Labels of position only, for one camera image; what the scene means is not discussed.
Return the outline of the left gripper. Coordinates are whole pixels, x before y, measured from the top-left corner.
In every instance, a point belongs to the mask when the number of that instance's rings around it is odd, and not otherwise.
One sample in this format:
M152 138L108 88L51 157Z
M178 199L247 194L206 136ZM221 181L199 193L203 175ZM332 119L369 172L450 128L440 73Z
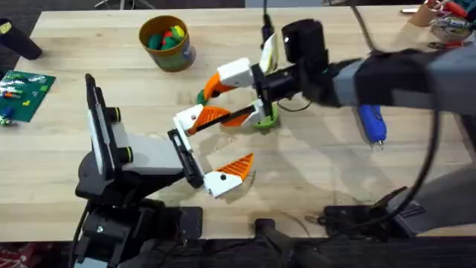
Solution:
M167 138L128 133L109 109L88 111L91 151L78 168L77 197L90 201L139 201L186 179L193 188L204 185L219 198L239 187L249 175L254 154L249 153L216 170L200 173L198 162L185 150L177 129ZM200 127L229 114L227 109L197 104L174 117L177 127L188 136Z

